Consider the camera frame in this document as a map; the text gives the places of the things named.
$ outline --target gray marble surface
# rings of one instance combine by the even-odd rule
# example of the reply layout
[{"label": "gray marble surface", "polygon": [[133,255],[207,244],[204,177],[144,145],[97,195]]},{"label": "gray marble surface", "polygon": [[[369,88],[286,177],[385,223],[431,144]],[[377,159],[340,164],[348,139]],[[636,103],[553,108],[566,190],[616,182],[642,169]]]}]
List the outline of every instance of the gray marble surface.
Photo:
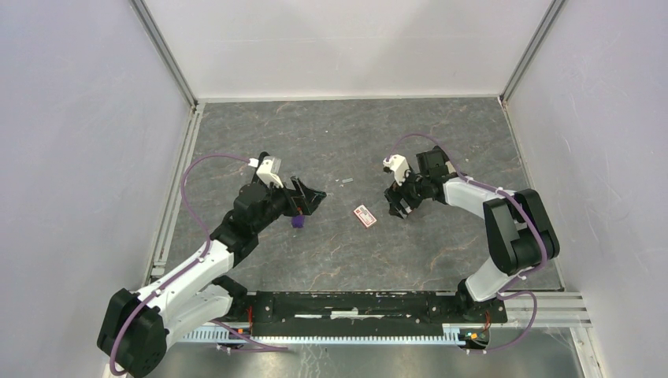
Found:
[{"label": "gray marble surface", "polygon": [[[392,176],[381,161],[398,137],[415,131],[446,143],[451,158],[477,180],[517,190],[528,186],[495,98],[207,104],[194,158],[215,152],[256,158],[266,150],[282,159],[284,181],[297,175],[328,193],[305,228],[292,228],[288,218],[270,225],[230,277],[251,291],[455,290],[488,257],[483,221],[431,201],[400,220],[388,214],[383,196]],[[397,153],[417,167],[414,155],[432,147],[413,137]],[[193,170],[187,196],[211,230],[252,173],[224,158]],[[343,184],[348,178],[354,181]],[[371,228],[352,213],[360,204],[378,219]],[[167,269],[195,252],[203,238],[181,206]],[[525,286],[560,288],[554,265]]]}]

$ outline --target white label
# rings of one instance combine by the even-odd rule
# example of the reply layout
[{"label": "white label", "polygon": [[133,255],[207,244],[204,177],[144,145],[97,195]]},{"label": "white label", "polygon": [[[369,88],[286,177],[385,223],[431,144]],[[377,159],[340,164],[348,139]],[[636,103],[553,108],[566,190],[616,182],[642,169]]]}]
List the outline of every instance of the white label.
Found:
[{"label": "white label", "polygon": [[364,227],[369,228],[372,224],[376,223],[376,218],[371,215],[369,210],[364,205],[360,205],[357,209],[353,211],[355,216],[364,224]]}]

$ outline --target floor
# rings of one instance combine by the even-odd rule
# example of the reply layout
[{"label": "floor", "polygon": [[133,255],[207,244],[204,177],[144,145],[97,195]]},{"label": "floor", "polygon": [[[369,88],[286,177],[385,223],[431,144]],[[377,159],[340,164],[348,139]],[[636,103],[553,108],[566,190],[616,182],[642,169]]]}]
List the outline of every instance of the floor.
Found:
[{"label": "floor", "polygon": [[[328,197],[294,229],[279,219],[260,245],[229,275],[249,290],[444,290],[475,272],[488,257],[483,221],[464,210],[424,202],[408,219],[388,214],[383,191],[392,177],[381,164],[398,137],[428,132],[446,143],[462,169],[486,183],[528,187],[506,119],[495,98],[424,98],[207,104],[194,158],[213,152],[282,159],[280,176],[297,175]],[[405,141],[398,153],[414,155],[426,140]],[[236,161],[212,159],[187,182],[195,211],[218,226],[253,171]],[[344,179],[353,179],[343,183]],[[366,205],[378,222],[369,229],[353,216]],[[181,206],[167,269],[195,252],[204,235]],[[559,289],[554,264],[523,283]]]},{"label": "floor", "polygon": [[[517,331],[492,329],[492,345]],[[516,346],[485,356],[437,345],[292,345],[286,353],[233,354],[207,344],[178,343],[148,378],[406,376],[495,378],[584,377],[568,328],[534,329]]]}]

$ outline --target white panel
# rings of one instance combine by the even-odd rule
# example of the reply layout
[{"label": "white panel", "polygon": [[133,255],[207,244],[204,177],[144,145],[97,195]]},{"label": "white panel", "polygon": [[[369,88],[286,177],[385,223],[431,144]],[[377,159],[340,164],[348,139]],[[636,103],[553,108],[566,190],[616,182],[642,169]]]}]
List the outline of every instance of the white panel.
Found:
[{"label": "white panel", "polygon": [[614,377],[666,373],[666,19],[664,0],[567,2],[510,100]]},{"label": "white panel", "polygon": [[496,95],[549,0],[149,0],[199,98]]},{"label": "white panel", "polygon": [[126,1],[3,1],[0,68],[0,376],[100,376],[188,107]]}]

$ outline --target purple cable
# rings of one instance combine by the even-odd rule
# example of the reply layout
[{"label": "purple cable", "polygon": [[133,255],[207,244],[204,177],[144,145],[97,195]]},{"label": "purple cable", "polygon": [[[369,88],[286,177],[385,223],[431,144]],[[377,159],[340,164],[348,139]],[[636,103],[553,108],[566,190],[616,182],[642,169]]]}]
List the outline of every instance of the purple cable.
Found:
[{"label": "purple cable", "polygon": [[[526,278],[529,274],[533,274],[535,272],[538,272],[539,270],[541,270],[542,268],[545,267],[545,265],[547,264],[547,249],[545,248],[545,243],[543,243],[543,240],[540,238],[540,234],[538,233],[538,230],[536,229],[536,226],[533,225],[533,223],[529,219],[529,215],[527,215],[527,213],[522,209],[520,204],[517,201],[515,201],[515,198],[513,198],[513,196],[510,195],[510,193],[508,193],[506,191],[503,191],[503,190],[501,190],[497,187],[493,187],[492,185],[487,185],[486,183],[481,183],[481,182],[473,180],[469,177],[466,177],[466,175],[464,175],[464,173],[462,173],[462,170],[459,168],[459,165],[457,165],[457,163],[452,160],[452,155],[447,151],[445,146],[441,142],[439,142],[436,138],[434,138],[433,136],[431,136],[429,134],[425,134],[423,132],[411,132],[410,134],[406,134],[406,135],[402,136],[401,138],[399,138],[399,140],[397,140],[395,145],[392,147],[392,150],[390,151],[388,156],[385,158],[385,161],[390,161],[390,157],[395,152],[397,146],[404,139],[406,139],[410,136],[421,136],[423,138],[431,140],[438,147],[440,147],[440,149],[443,150],[443,152],[450,159],[450,163],[452,164],[452,168],[455,169],[455,172],[457,172],[457,176],[459,176],[460,179],[466,181],[467,183],[470,183],[471,185],[473,185],[475,187],[479,187],[481,189],[485,189],[486,191],[491,191],[493,193],[497,193],[497,194],[502,195],[503,197],[505,197],[508,200],[508,202],[510,202],[510,204],[513,205],[513,207],[518,211],[518,213],[520,214],[520,216],[522,217],[522,219],[526,223],[527,227],[531,231],[531,234],[536,239],[536,242],[538,243],[538,248],[540,249],[540,263],[537,266],[535,266],[535,267],[533,267],[529,270],[525,270],[522,274]],[[533,322],[536,319],[536,313],[538,312],[538,300],[536,299],[536,296],[531,291],[518,291],[518,292],[515,292],[515,293],[507,295],[507,296],[503,295],[503,293],[505,291],[507,291],[508,289],[513,287],[519,280],[521,280],[521,278],[519,278],[519,277],[520,277],[519,275],[513,277],[512,280],[508,281],[508,283],[506,283],[503,287],[501,287],[499,289],[499,291],[496,293],[496,297],[500,300],[505,300],[505,299],[512,299],[512,298],[518,297],[520,295],[530,295],[531,296],[531,298],[533,299],[533,313],[531,315],[531,319],[529,319],[529,323],[527,324],[526,328],[515,340],[511,341],[508,344],[504,344],[502,346],[497,346],[495,348],[492,348],[492,349],[489,349],[489,350],[486,350],[486,351],[470,350],[470,352],[473,352],[475,354],[484,354],[484,353],[489,353],[489,352],[493,352],[493,351],[497,351],[497,350],[503,350],[503,349],[506,349],[508,347],[512,347],[513,345],[519,343],[529,333],[529,330],[533,326]]]},{"label": "purple cable", "polygon": [[[202,156],[199,159],[195,160],[190,164],[185,172],[184,175],[181,177],[181,183],[180,183],[180,192],[181,192],[181,198],[184,201],[184,205],[186,207],[186,210],[190,213],[190,215],[195,219],[195,222],[197,222],[197,225],[202,229],[204,234],[206,235],[206,245],[204,246],[204,251],[199,255],[200,258],[203,258],[206,256],[206,254],[209,253],[209,249],[211,248],[211,238],[209,237],[209,229],[206,227],[204,224],[204,221],[202,221],[202,218],[198,217],[198,215],[195,213],[195,211],[192,209],[190,206],[190,202],[188,202],[187,197],[186,197],[186,181],[187,177],[190,174],[190,171],[200,162],[205,161],[206,159],[209,158],[231,158],[235,159],[238,161],[243,161],[245,163],[250,163],[251,160],[240,157],[237,155],[233,154],[211,154],[211,155],[206,155]],[[121,340],[123,339],[123,336],[125,336],[125,332],[128,330],[128,327],[130,327],[130,324],[132,321],[137,317],[137,314],[141,309],[144,308],[144,306],[151,301],[151,299],[157,297],[157,291],[163,291],[165,290],[172,282],[177,280],[179,277],[181,277],[183,274],[185,274],[187,271],[192,269],[195,265],[199,263],[198,260],[192,261],[190,264],[184,266],[183,269],[181,269],[179,272],[174,273],[173,276],[169,277],[165,282],[163,282],[157,289],[152,291],[131,313],[128,319],[125,320],[123,325],[121,326],[121,329],[118,331],[118,335],[116,336],[116,339],[113,341],[113,345],[111,347],[111,353],[109,354],[109,370],[111,373],[115,376],[122,376],[127,372],[127,370],[121,370],[119,371],[116,369],[116,356],[118,354],[118,347],[121,344]]]},{"label": "purple cable", "polygon": [[228,332],[232,333],[234,336],[245,340],[249,344],[253,344],[257,347],[260,347],[261,349],[232,349],[230,352],[232,353],[260,353],[260,352],[285,352],[288,349],[284,346],[271,346],[263,343],[258,343],[257,341],[251,339],[250,337],[246,335],[242,335],[238,333],[234,328],[228,326],[227,324],[221,322],[221,321],[210,321],[211,323],[214,323],[215,325],[220,325],[222,328],[225,328],[228,330]]}]

